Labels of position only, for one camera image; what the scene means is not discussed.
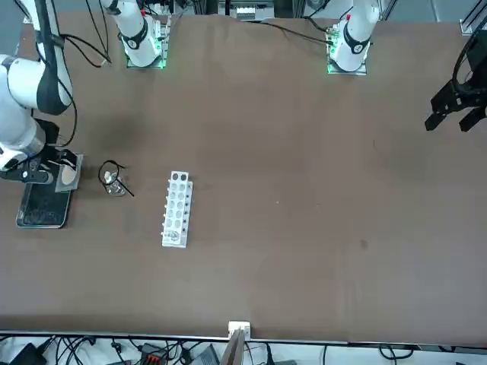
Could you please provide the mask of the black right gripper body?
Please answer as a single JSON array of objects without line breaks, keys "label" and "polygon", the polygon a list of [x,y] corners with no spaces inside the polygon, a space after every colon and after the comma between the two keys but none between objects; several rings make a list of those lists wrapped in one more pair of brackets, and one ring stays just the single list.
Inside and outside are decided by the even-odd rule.
[{"label": "black right gripper body", "polygon": [[59,167],[59,152],[58,148],[46,146],[38,155],[27,158],[25,167]]}]

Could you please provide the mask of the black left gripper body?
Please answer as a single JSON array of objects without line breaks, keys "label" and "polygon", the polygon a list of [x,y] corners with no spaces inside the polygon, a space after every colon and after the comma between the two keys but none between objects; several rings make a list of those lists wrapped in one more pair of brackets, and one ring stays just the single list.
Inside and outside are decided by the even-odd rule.
[{"label": "black left gripper body", "polygon": [[486,30],[470,37],[466,58],[470,67],[466,82],[486,82]]}]

